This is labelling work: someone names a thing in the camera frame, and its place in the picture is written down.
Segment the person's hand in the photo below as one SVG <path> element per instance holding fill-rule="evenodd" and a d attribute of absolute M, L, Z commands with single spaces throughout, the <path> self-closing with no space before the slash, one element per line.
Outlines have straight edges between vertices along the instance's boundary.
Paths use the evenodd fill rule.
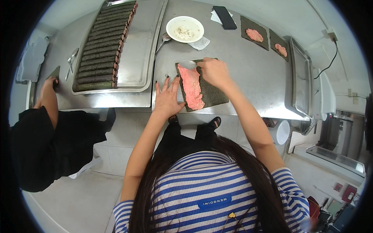
<path fill-rule="evenodd" d="M 41 87 L 41 91 L 40 91 L 40 97 L 43 96 L 43 92 L 44 92 L 44 89 L 45 88 L 48 88 L 48 87 L 52 87 L 53 88 L 53 82 L 56 81 L 56 83 L 58 83 L 58 79 L 56 79 L 55 77 L 52 77 L 50 76 L 49 78 L 47 78 L 45 81 L 44 81 L 44 84 L 43 86 Z"/>
<path fill-rule="evenodd" d="M 220 90 L 231 85 L 232 79 L 225 62 L 205 57 L 203 61 L 198 62 L 197 65 L 201 67 L 203 79 L 209 84 Z"/>
<path fill-rule="evenodd" d="M 170 76 L 168 76 L 162 87 L 159 88 L 159 82 L 156 82 L 156 104 L 153 110 L 154 114 L 159 115 L 161 119 L 166 120 L 181 111 L 185 103 L 178 104 L 177 94 L 180 77 L 176 77 L 169 85 Z"/>

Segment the black phone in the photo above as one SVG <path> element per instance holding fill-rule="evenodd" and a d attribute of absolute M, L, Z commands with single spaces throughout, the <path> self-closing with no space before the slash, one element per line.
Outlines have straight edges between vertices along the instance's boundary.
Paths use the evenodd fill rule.
<path fill-rule="evenodd" d="M 212 7 L 217 15 L 219 16 L 224 29 L 237 29 L 236 24 L 234 23 L 231 15 L 227 9 L 223 6 L 213 6 Z"/>

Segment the stainless steel table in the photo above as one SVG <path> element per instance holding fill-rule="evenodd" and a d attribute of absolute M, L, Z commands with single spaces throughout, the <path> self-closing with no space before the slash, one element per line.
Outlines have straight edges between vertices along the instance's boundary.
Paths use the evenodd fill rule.
<path fill-rule="evenodd" d="M 150 107 L 151 85 L 143 92 L 136 93 L 72 94 L 72 75 L 70 74 L 67 81 L 65 81 L 65 75 L 68 70 L 66 56 L 70 56 L 72 51 L 81 45 L 96 14 L 97 12 L 92 12 L 77 19 L 51 38 L 45 61 L 41 67 L 36 98 L 39 97 L 44 79 L 60 65 L 60 86 L 56 92 L 58 108 L 60 110 L 75 108 Z"/>
<path fill-rule="evenodd" d="M 241 37 L 240 14 L 233 14 L 236 30 L 224 30 L 222 25 L 210 20 L 212 6 L 206 3 L 184 0 L 169 0 L 164 13 L 159 42 L 166 31 L 168 21 L 177 16 L 191 16 L 199 20 L 205 29 L 204 36 L 211 40 L 203 50 L 197 51 L 188 44 L 171 41 L 160 50 L 155 63 L 153 78 L 152 109 L 155 103 L 155 81 L 162 85 L 166 74 L 176 76 L 175 63 L 182 60 L 216 57 L 228 64 L 232 78 L 241 87 L 261 117 L 307 120 L 288 110 L 291 105 L 292 71 L 286 62 L 271 48 L 269 51 Z M 181 91 L 178 101 L 183 101 Z M 231 103 L 194 111 L 201 114 L 237 115 Z"/>

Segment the red fire alarm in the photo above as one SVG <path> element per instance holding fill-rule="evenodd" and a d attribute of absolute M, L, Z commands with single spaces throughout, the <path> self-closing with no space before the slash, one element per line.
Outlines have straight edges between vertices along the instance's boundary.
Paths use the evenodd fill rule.
<path fill-rule="evenodd" d="M 356 191 L 357 189 L 354 186 L 348 185 L 345 193 L 343 194 L 342 200 L 347 203 L 351 203 L 352 199 L 354 198 L 356 194 Z"/>
<path fill-rule="evenodd" d="M 335 187 L 334 187 L 334 190 L 336 190 L 337 192 L 340 192 L 342 190 L 342 187 L 343 187 L 343 185 L 341 185 L 340 183 L 336 183 Z"/>

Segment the mengdini text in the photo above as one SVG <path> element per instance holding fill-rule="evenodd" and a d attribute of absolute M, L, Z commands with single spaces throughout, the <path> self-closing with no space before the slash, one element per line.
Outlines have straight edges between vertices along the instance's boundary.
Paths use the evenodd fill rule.
<path fill-rule="evenodd" d="M 215 201 L 204 202 L 203 205 L 211 205 L 211 204 L 226 201 L 226 200 L 227 200 L 227 198 L 222 198 L 222 199 L 218 199 L 218 200 L 215 200 Z"/>

